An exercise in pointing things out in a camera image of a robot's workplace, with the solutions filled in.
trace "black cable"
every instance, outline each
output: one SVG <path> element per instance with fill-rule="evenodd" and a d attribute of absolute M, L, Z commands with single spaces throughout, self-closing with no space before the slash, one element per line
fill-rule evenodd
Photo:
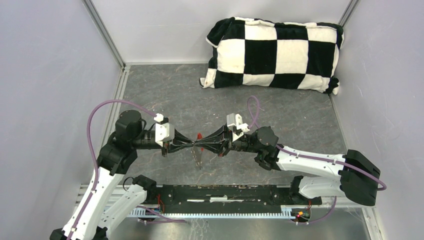
<path fill-rule="evenodd" d="M 309 218 L 306 218 L 304 216 L 299 216 L 299 217 L 302 218 L 302 219 L 304 219 L 304 220 L 306 220 L 306 221 L 309 221 L 311 219 L 311 217 L 309 217 Z"/>
<path fill-rule="evenodd" d="M 143 118 L 141 119 L 141 121 L 144 123 L 144 125 L 141 124 L 143 126 L 143 129 L 141 131 L 143 132 L 145 130 L 145 128 L 146 128 L 147 122 Z"/>
<path fill-rule="evenodd" d="M 148 131 L 150 131 L 150 130 L 152 130 L 153 129 L 153 126 L 156 124 L 156 122 L 155 123 L 153 123 L 151 126 L 150 126 L 150 128 L 147 130 L 147 132 Z"/>
<path fill-rule="evenodd" d="M 117 134 L 117 132 L 116 132 L 116 131 L 114 131 L 114 132 L 112 132 L 112 133 L 110 134 L 109 138 L 107 139 L 107 143 L 108 143 L 108 144 L 111 144 L 111 143 L 112 143 L 112 140 L 115 138 L 116 134 Z"/>
<path fill-rule="evenodd" d="M 178 132 L 177 130 L 175 130 L 175 138 L 176 140 L 179 140 L 181 142 L 185 142 L 185 143 L 194 143 L 195 141 L 191 140 L 190 138 L 182 135 L 180 132 Z"/>
<path fill-rule="evenodd" d="M 122 188 L 125 190 L 125 192 L 127 192 L 127 190 L 125 189 L 125 182 L 126 182 L 128 179 L 132 179 L 132 180 L 134 180 L 134 177 L 129 176 L 129 177 L 125 178 L 125 180 L 123 181 L 123 183 L 122 183 Z"/>

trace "checkered pillow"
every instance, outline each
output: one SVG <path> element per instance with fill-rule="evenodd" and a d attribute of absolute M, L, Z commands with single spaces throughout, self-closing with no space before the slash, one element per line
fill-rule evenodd
<path fill-rule="evenodd" d="M 259 85 L 337 94 L 334 76 L 343 28 L 333 23 L 273 23 L 231 17 L 206 37 L 213 46 L 203 88 Z"/>

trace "metal frame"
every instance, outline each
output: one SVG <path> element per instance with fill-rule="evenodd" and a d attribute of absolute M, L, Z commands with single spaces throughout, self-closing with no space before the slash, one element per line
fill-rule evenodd
<path fill-rule="evenodd" d="M 386 236 L 377 208 L 362 208 L 362 213 L 371 240 L 385 240 Z"/>
<path fill-rule="evenodd" d="M 134 61 L 127 62 L 127 65 L 168 65 L 168 64 L 207 64 L 209 60 L 198 60 L 198 61 Z"/>
<path fill-rule="evenodd" d="M 128 76 L 130 75 L 130 68 L 131 66 L 128 65 L 122 71 L 122 74 L 120 75 L 119 81 L 116 85 L 116 91 L 115 91 L 115 94 L 113 95 L 113 99 L 122 100 L 124 98 L 124 91 L 125 91 L 125 87 L 127 86 Z M 110 107 L 110 110 L 109 110 L 109 115 L 107 117 L 107 121 L 105 123 L 102 141 L 98 149 L 100 149 L 107 143 L 109 135 L 111 135 L 111 133 L 114 131 L 115 122 L 118 120 L 120 109 L 121 109 L 121 103 L 118 103 L 118 102 L 112 103 L 112 106 Z"/>
<path fill-rule="evenodd" d="M 111 38 L 111 35 L 109 34 L 108 30 L 105 27 L 105 24 L 103 23 L 102 19 L 100 18 L 99 12 L 97 12 L 96 7 L 94 6 L 94 3 L 92 0 L 82 0 L 85 7 L 87 8 L 88 13 L 90 14 L 91 18 L 93 19 L 94 24 L 98 28 L 98 31 L 100 32 L 101 36 L 103 37 L 104 41 L 106 42 L 107 46 L 109 47 L 110 51 L 112 52 L 113 57 L 115 58 L 116 62 L 121 68 L 125 67 L 125 62 L 123 58 L 121 57 L 117 46 L 115 45 L 114 41 Z"/>
<path fill-rule="evenodd" d="M 357 8 L 360 0 L 350 0 L 349 4 L 347 5 L 346 9 L 343 12 L 343 15 L 341 16 L 340 20 L 338 21 L 338 24 L 342 26 L 343 28 L 348 23 L 349 19 L 352 16 L 352 13 Z"/>

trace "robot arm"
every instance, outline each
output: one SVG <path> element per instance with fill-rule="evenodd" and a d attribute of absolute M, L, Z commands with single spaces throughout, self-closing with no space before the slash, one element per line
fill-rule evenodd
<path fill-rule="evenodd" d="M 297 176 L 290 187 L 290 198 L 307 200 L 315 197 L 340 196 L 353 202 L 375 205 L 378 183 L 360 172 L 337 163 L 349 163 L 373 175 L 380 177 L 380 170 L 360 152 L 349 150 L 346 155 L 318 154 L 299 151 L 278 144 L 271 127 L 260 127 L 252 134 L 239 114 L 229 114 L 227 124 L 202 139 L 193 141 L 168 122 L 166 117 L 157 114 L 158 123 L 145 130 L 141 114 L 135 110 L 123 112 L 115 123 L 115 132 L 107 144 L 100 150 L 97 158 L 99 179 L 91 200 L 83 211 L 75 228 L 75 218 L 82 211 L 80 204 L 63 229 L 56 229 L 51 240 L 66 240 L 73 232 L 72 240 L 105 240 L 127 214 L 137 205 L 149 198 L 149 189 L 156 182 L 140 176 L 114 205 L 104 212 L 105 206 L 117 184 L 127 173 L 137 158 L 137 150 L 161 149 L 162 156 L 184 148 L 201 147 L 223 157 L 229 151 L 256 153 L 255 162 L 265 170 L 299 171 L 317 177 Z M 82 203 L 87 201 L 94 181 L 90 182 Z"/>

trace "gray marble floor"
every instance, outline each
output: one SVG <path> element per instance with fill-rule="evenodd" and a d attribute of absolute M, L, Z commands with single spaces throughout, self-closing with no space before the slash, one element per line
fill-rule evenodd
<path fill-rule="evenodd" d="M 226 123 L 226 115 L 239 113 L 250 123 L 247 99 L 260 100 L 258 122 L 271 126 L 279 143 L 317 153 L 345 153 L 330 98 L 313 90 L 289 90 L 262 86 L 203 89 L 206 64 L 131 66 L 124 99 L 161 113 L 180 133 L 207 136 Z M 121 112 L 132 109 L 122 105 Z M 150 126 L 154 121 L 143 114 Z M 190 149 L 162 157 L 160 150 L 140 150 L 127 175 L 145 175 L 158 184 L 290 184 L 299 172 L 266 171 L 254 161 L 256 155 L 230 152 L 217 157 L 205 151 L 198 170 Z"/>

